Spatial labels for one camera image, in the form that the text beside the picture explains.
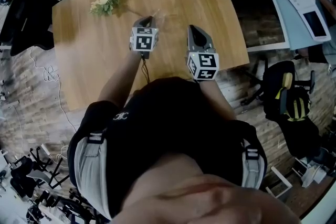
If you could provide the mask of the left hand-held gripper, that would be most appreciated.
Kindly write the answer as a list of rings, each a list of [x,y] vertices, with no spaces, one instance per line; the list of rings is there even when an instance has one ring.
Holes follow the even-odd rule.
[[[142,17],[134,22],[130,36],[130,50],[138,51],[144,59],[149,59],[159,38],[159,29],[153,16]]]

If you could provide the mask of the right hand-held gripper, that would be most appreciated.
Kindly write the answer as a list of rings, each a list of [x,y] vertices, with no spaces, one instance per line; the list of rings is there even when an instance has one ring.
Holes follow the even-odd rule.
[[[195,25],[187,28],[187,66],[194,80],[214,80],[219,71],[219,55],[211,36]]]

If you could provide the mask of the clear glass vase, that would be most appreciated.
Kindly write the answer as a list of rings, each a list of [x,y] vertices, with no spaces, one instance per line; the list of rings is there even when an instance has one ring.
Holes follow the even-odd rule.
[[[158,29],[163,33],[174,33],[183,26],[178,14],[158,13],[156,20]]]

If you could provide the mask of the person's right forearm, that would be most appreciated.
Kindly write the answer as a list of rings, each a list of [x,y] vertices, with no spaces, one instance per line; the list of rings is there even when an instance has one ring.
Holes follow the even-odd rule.
[[[199,83],[200,89],[212,108],[225,120],[236,120],[236,114],[222,94],[215,80],[205,80]]]

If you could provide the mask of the person's left forearm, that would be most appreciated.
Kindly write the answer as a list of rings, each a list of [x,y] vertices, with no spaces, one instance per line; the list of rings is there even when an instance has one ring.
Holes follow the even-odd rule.
[[[102,88],[98,101],[109,101],[118,108],[123,108],[132,89],[141,60],[139,52],[129,52],[121,66]]]

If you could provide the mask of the yellow and green flower bunch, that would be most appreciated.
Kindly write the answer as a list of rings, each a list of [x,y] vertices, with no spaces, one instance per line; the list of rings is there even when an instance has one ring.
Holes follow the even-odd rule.
[[[91,2],[90,13],[98,16],[111,15],[120,6],[121,0],[95,0]]]

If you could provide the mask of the person's black shirt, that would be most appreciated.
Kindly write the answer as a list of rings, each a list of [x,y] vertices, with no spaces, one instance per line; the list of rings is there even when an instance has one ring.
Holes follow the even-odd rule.
[[[147,84],[122,109],[90,104],[68,147],[70,180],[111,219],[136,180],[169,153],[242,187],[259,188],[267,169],[252,125],[223,119],[197,83],[173,77]]]

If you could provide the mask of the white table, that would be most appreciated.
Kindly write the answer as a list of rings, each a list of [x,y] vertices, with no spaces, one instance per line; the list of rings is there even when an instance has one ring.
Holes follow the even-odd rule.
[[[317,4],[317,15],[324,26],[326,37],[312,37],[312,31],[305,25],[303,18],[300,16],[296,8],[291,4],[290,0],[272,0],[276,9],[284,41],[274,44],[266,44],[254,47],[248,47],[248,52],[267,51],[276,49],[297,50],[322,44],[331,40],[331,36],[326,26],[325,16],[322,14],[322,6],[319,1]]]

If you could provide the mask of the yellow and black jacket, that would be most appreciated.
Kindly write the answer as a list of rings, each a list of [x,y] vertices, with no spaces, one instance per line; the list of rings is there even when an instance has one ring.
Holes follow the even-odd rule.
[[[284,73],[281,88],[275,99],[279,104],[279,114],[285,115],[288,121],[305,120],[310,112],[310,98],[303,86],[296,86],[292,73]]]

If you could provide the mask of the black mesh office chair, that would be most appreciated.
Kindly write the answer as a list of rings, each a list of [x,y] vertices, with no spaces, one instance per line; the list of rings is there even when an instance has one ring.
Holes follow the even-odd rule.
[[[10,56],[17,56],[30,47],[54,48],[49,27],[57,3],[57,0],[12,0],[0,31],[0,44],[10,47]]]

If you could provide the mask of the grey office chair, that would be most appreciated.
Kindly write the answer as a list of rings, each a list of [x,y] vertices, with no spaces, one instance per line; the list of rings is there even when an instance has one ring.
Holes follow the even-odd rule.
[[[24,179],[31,178],[40,187],[47,184],[51,189],[61,189],[61,184],[70,178],[66,175],[62,179],[57,177],[61,174],[60,168],[65,168],[62,163],[66,158],[61,155],[58,161],[54,162],[52,156],[48,156],[41,146],[35,150],[29,149],[29,154],[14,162],[11,168],[11,176],[22,183]]]

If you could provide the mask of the white metal frame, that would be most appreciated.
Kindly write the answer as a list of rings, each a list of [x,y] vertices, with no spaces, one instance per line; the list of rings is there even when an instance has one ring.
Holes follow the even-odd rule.
[[[273,196],[274,198],[277,198],[279,200],[285,200],[288,195],[289,195],[289,192],[291,191],[292,189],[292,184],[289,182],[289,180],[278,170],[276,169],[274,166],[272,166],[271,168],[271,171],[277,176],[277,180],[272,183],[271,185],[269,186],[266,186],[265,187],[265,190],[268,194],[270,194],[271,196]],[[272,192],[272,189],[277,187],[278,185],[281,185],[283,184],[284,185],[284,188],[283,190],[280,190],[279,193],[275,194]]]

